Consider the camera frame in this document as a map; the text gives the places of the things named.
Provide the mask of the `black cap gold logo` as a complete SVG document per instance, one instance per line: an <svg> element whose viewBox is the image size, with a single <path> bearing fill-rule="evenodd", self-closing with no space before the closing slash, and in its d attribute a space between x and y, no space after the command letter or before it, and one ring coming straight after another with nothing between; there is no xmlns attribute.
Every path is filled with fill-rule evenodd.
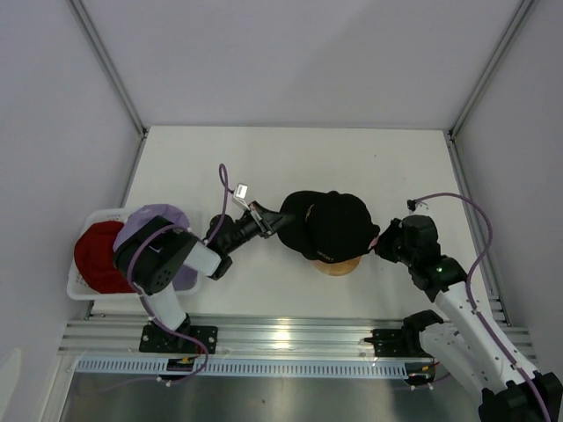
<svg viewBox="0 0 563 422"><path fill-rule="evenodd" d="M350 193L294 192L280 212L293 216L290 224L278 230L280 241L308 260L326 264L369 253L380 233L366 204Z"/></svg>

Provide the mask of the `lilac cap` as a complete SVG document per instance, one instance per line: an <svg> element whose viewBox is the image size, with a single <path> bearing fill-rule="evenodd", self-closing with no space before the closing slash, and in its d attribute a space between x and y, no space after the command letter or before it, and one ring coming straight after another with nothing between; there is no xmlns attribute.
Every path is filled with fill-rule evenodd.
<svg viewBox="0 0 563 422"><path fill-rule="evenodd" d="M162 216L171 223L177 224L185 229L190 227L190 221L181 209L169 204L146 205L131 214L125 221L122 229L115 238L113 250L117 251L126 240L132 237L155 216ZM197 284L197 272L189 267L182 266L174 277L172 284L177 291L192 291Z"/></svg>

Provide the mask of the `red cap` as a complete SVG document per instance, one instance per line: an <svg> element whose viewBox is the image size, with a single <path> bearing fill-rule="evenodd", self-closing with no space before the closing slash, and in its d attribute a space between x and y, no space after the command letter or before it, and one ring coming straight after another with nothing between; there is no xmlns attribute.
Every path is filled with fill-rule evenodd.
<svg viewBox="0 0 563 422"><path fill-rule="evenodd" d="M123 222L96 222L77 240L74 262L86 284L104 295L128 294L133 289L113 265L113 244Z"/></svg>

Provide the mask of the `pink cap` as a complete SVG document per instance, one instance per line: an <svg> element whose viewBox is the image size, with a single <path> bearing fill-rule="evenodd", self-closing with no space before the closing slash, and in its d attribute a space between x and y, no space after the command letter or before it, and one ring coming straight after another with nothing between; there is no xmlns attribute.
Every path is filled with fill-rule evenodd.
<svg viewBox="0 0 563 422"><path fill-rule="evenodd" d="M379 237L374 238L369 244L369 251L373 251L378 243Z"/></svg>

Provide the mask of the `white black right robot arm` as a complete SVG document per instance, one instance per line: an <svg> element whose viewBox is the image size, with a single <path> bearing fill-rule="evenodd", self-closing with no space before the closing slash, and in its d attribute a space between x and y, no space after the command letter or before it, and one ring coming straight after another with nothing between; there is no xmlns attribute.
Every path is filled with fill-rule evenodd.
<svg viewBox="0 0 563 422"><path fill-rule="evenodd" d="M375 246L379 258L406 266L413 284L439 309L408 317L401 345L436 358L478 405L482 421L556 421L562 383L541 373L479 305L470 277L441 252L426 215L394 219Z"/></svg>

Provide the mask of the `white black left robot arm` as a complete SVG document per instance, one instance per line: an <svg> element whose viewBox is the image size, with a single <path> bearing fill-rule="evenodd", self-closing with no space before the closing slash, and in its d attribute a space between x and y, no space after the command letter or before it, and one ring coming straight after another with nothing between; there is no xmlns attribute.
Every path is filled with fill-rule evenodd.
<svg viewBox="0 0 563 422"><path fill-rule="evenodd" d="M180 352L190 341L189 315L179 304L173 281L185 272L212 280L232 265L231 253L259 236L269 238L295 221L254 201L237 220L215 216L204 238L192 230L179 208L155 204L139 208L125 221L113 247L113 266L140 296L159 341Z"/></svg>

